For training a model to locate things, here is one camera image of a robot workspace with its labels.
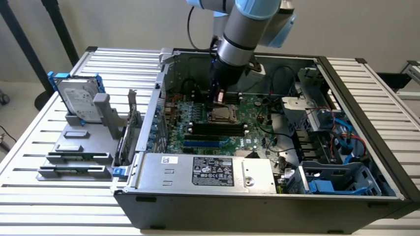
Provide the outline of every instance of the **white sticker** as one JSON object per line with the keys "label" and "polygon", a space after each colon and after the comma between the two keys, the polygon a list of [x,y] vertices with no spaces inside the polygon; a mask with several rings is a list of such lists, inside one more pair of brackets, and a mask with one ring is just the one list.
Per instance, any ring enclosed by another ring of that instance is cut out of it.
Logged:
{"label": "white sticker", "polygon": [[177,156],[163,156],[163,164],[177,164]]}
{"label": "white sticker", "polygon": [[64,93],[75,115],[85,122],[101,122],[89,92],[84,89],[65,88]]}

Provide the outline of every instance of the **warning label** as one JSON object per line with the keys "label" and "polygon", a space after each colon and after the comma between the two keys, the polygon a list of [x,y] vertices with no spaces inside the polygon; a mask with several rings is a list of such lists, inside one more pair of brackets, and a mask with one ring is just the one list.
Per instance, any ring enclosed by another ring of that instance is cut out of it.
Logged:
{"label": "warning label", "polygon": [[192,183],[207,186],[235,186],[232,158],[195,157]]}

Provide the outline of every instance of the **green circuit board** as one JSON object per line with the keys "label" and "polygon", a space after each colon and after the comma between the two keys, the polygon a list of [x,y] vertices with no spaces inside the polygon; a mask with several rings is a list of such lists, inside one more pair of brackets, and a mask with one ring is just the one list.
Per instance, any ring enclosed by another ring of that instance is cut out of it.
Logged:
{"label": "green circuit board", "polygon": [[[172,104],[176,109],[167,108],[167,121],[168,121],[168,146],[167,152],[179,154],[184,153],[184,136],[188,135],[188,123],[191,121],[196,123],[209,123],[208,113],[205,111],[205,105],[203,103],[195,103],[188,101],[185,97],[177,101],[172,101],[173,96],[169,95],[168,103]],[[265,143],[273,138],[271,134],[264,133],[256,124],[256,116],[261,109],[255,105],[255,102],[261,102],[261,98],[252,95],[244,95],[239,105],[229,105],[235,109],[235,117],[237,123],[245,123],[248,125],[248,134],[245,136],[229,137],[220,136],[220,147],[187,147],[193,149],[193,154],[201,155],[229,155],[233,156],[236,151],[252,150],[257,152],[260,157],[265,157],[265,146],[263,146],[263,138]],[[272,126],[265,124],[267,111],[261,112],[261,116],[265,118],[261,127],[265,130],[272,131]]]}

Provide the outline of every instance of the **slotted metal table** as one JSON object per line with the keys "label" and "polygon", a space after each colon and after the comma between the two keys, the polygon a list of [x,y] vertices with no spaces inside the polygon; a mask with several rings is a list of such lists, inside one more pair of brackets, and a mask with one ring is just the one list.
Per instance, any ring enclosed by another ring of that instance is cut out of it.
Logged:
{"label": "slotted metal table", "polygon": [[[100,73],[112,107],[124,115],[128,89],[136,89],[137,108],[144,114],[160,72],[159,55],[160,51],[97,48],[85,52],[71,74]],[[331,58],[329,62],[420,188],[419,119],[413,119],[367,64],[355,59]],[[0,235],[223,235],[133,228],[112,196],[112,182],[36,180],[44,155],[52,150],[67,124],[65,113],[56,93],[0,163]],[[417,236],[420,211],[399,220],[379,220],[353,235]]]}

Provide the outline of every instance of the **floor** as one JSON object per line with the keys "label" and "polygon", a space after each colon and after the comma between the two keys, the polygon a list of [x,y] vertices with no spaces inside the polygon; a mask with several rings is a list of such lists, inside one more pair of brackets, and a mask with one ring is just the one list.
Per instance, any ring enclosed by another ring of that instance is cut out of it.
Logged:
{"label": "floor", "polygon": [[[44,88],[40,83],[0,82],[0,89],[11,98],[8,104],[0,105],[0,125],[13,138],[19,139],[39,113],[33,106],[33,101],[36,96],[44,91]],[[12,147],[15,144],[13,140],[9,137],[5,137],[4,140]],[[5,153],[0,152],[0,162],[4,157]]]}

